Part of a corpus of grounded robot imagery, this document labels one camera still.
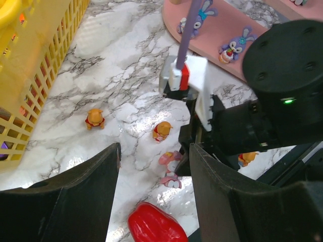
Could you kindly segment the red bell pepper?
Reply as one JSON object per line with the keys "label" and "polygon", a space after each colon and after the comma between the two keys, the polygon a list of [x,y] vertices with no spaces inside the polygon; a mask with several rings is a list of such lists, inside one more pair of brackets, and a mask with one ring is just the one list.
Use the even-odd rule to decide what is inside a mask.
{"label": "red bell pepper", "polygon": [[188,241],[176,219],[148,202],[140,203],[129,215],[128,227],[134,241],[138,242]]}

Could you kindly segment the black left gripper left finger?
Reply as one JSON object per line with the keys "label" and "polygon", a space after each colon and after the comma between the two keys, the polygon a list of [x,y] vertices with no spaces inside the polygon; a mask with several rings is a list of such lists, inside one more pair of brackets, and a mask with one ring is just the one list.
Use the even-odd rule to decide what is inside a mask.
{"label": "black left gripper left finger", "polygon": [[54,177],[1,191],[1,241],[105,241],[120,161],[113,143]]}

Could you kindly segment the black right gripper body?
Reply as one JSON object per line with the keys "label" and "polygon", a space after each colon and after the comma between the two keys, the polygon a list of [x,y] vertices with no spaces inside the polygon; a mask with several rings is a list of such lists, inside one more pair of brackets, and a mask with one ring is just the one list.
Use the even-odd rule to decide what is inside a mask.
{"label": "black right gripper body", "polygon": [[180,145],[200,143],[209,155],[234,170],[239,169],[239,154],[277,148],[277,133],[258,100],[225,108],[218,96],[212,95],[212,99],[210,132],[204,129],[195,113],[196,101],[186,102],[190,122],[180,128]]}

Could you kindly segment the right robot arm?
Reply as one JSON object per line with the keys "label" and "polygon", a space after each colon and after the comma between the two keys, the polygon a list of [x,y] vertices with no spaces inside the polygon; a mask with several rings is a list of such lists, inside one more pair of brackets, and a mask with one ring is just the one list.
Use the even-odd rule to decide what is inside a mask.
{"label": "right robot arm", "polygon": [[322,241],[322,176],[267,185],[237,172],[248,152],[322,140],[322,22],[272,27],[247,50],[242,70],[257,99],[225,108],[216,95],[202,127],[191,113],[177,171],[191,175],[202,241]]}

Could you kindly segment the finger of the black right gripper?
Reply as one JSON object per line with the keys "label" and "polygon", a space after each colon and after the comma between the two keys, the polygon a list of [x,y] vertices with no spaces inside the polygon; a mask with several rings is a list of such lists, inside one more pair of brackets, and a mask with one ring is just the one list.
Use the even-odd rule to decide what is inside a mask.
{"label": "finger of the black right gripper", "polygon": [[190,144],[189,143],[181,144],[179,153],[182,156],[175,169],[175,174],[177,176],[191,176],[190,159],[189,159]]}

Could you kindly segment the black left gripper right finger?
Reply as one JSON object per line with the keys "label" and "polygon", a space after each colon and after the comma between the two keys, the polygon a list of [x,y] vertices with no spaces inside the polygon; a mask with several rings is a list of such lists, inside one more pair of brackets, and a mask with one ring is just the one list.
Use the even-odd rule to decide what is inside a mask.
{"label": "black left gripper right finger", "polygon": [[190,146],[202,241],[322,241],[322,183],[277,188]]}

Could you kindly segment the pink pig toy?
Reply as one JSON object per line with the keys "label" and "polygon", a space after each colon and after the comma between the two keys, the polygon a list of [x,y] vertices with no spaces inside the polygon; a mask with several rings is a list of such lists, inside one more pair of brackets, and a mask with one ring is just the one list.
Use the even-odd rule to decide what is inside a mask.
{"label": "pink pig toy", "polygon": [[179,164],[181,158],[182,154],[178,151],[166,152],[159,158],[159,165],[163,165],[166,167],[165,175],[159,181],[160,184],[168,188],[182,188],[182,178],[175,174],[176,167]]}

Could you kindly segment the purple flower toy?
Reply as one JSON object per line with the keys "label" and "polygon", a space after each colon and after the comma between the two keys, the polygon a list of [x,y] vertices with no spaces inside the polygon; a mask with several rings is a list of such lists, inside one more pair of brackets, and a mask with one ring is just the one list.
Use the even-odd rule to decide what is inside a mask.
{"label": "purple flower toy", "polygon": [[293,2],[297,6],[303,6],[307,3],[307,0],[290,0],[290,1]]}

